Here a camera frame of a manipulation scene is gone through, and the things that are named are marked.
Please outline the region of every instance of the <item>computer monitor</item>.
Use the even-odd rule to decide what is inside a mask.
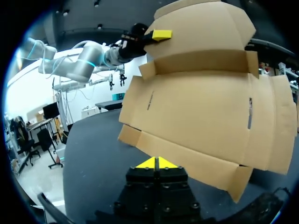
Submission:
[[[57,103],[49,104],[43,107],[43,114],[45,119],[55,118],[59,115]]]

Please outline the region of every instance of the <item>desk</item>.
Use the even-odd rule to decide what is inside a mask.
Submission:
[[[64,201],[67,216],[77,224],[94,219],[96,210],[112,214],[113,203],[125,185],[129,167],[149,158],[137,148],[117,140],[122,127],[119,114],[120,110],[96,114],[76,122],[70,131],[64,154]],[[219,220],[236,213],[263,192],[277,187],[293,190],[298,170],[297,137],[288,175],[254,170],[238,204],[223,190],[191,178],[189,184],[201,205],[202,217]]]
[[[121,109],[122,99],[102,102],[102,103],[98,103],[95,105],[99,108],[100,111],[101,111],[101,108],[104,108],[108,111],[115,110],[115,109]]]
[[[28,127],[27,127],[27,130],[30,132],[30,137],[31,137],[31,139],[33,139],[32,138],[32,131],[34,131],[34,130],[36,130],[36,129],[42,129],[42,126],[46,126],[47,127],[47,129],[48,129],[48,124],[52,121],[53,119],[51,118],[51,119],[46,119],[46,120],[42,120],[42,121],[40,121],[40,122],[38,122],[38,123],[35,123],[35,124],[32,124],[32,125],[29,125]],[[52,129],[52,125],[50,124],[50,129],[51,129],[51,137],[54,135],[54,132],[53,132],[53,129]]]

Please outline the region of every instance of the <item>white wall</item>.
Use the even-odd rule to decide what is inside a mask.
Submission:
[[[73,117],[74,122],[81,119],[82,108],[86,106],[93,107],[96,103],[110,101],[112,100],[113,94],[126,92],[132,80],[132,76],[141,76],[138,66],[146,62],[147,62],[146,56],[142,56],[139,58],[135,58],[133,61],[125,64],[125,76],[127,77],[127,79],[125,80],[124,86],[120,85],[119,72],[114,72],[114,71],[101,72],[100,74],[103,76],[109,76],[109,74],[111,73],[114,74],[113,90],[110,91],[109,82],[103,82],[95,86],[88,86],[84,89],[80,89],[86,95],[87,98],[91,98],[90,100],[85,99],[85,97],[80,91],[74,90],[72,92],[69,92],[68,101],[69,101],[71,115]],[[99,78],[100,77],[98,77],[95,74],[93,74],[91,77],[92,80],[97,80]]]
[[[78,56],[72,56],[72,60],[76,60]],[[125,81],[125,86],[120,86],[119,73],[116,72],[113,76],[114,87],[110,91],[109,82],[104,82],[97,84],[95,86],[88,86],[81,91],[88,97],[92,97],[91,100],[87,100],[83,97],[82,93],[79,91],[73,91],[68,93],[68,100],[72,117],[74,122],[81,119],[81,110],[86,106],[94,106],[95,103],[105,102],[112,100],[112,94],[126,92],[129,83],[131,82],[133,75],[140,75],[138,66],[146,63],[146,56],[135,58],[133,61],[125,64],[125,76],[127,80]],[[36,67],[39,66],[40,62],[35,62]],[[58,82],[57,76],[52,76],[46,79],[49,75],[40,74],[37,69],[30,69],[25,75],[20,75],[24,71],[20,71],[14,79],[16,81],[9,81],[9,87],[7,89],[7,95],[5,100],[5,112],[8,113],[9,117],[13,118],[15,116],[22,116],[24,120],[27,120],[27,113],[43,104],[53,103],[53,90],[52,82],[55,78],[55,83]],[[104,71],[100,74],[103,76],[108,76],[114,73],[114,71]],[[101,77],[93,74],[92,80],[101,79]]]

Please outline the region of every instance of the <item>chair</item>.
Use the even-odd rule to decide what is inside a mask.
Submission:
[[[54,164],[52,165],[49,165],[48,167],[50,169],[52,169],[53,166],[55,165],[60,165],[61,167],[63,167],[63,165],[60,163],[60,162],[56,162],[55,159],[53,158],[49,148],[50,146],[52,145],[54,147],[54,149],[56,150],[55,148],[55,145],[53,144],[53,141],[52,141],[52,138],[48,132],[48,130],[45,128],[45,129],[42,129],[39,133],[37,133],[37,138],[38,138],[38,141],[42,147],[42,150],[45,152],[45,151],[48,151]]]
[[[39,158],[41,155],[37,150],[34,150],[34,140],[29,140],[28,131],[25,127],[25,123],[22,119],[22,117],[16,117],[14,120],[11,121],[11,131],[14,132],[16,140],[18,145],[20,146],[21,150],[18,152],[18,154],[21,154],[23,152],[28,153],[29,162],[31,166],[33,166],[33,163],[31,162],[34,155],[38,155]]]
[[[41,157],[41,155],[39,154],[39,151],[34,150],[33,145],[34,145],[34,140],[29,140],[24,146],[20,146],[21,150],[18,153],[18,154],[23,153],[23,152],[29,153],[28,158],[29,158],[29,162],[30,162],[31,166],[33,166],[33,163],[31,162],[31,160],[34,155],[38,155],[39,158]]]

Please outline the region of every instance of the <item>ceiling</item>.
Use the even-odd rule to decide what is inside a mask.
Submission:
[[[124,30],[137,22],[150,25],[155,11],[175,0],[67,0],[39,19],[29,36],[43,40],[58,50],[69,49],[82,40],[113,43]],[[284,33],[274,23],[271,11],[262,5],[265,0],[223,0],[245,10],[257,31],[254,38],[292,50]],[[69,10],[67,16],[63,11]]]

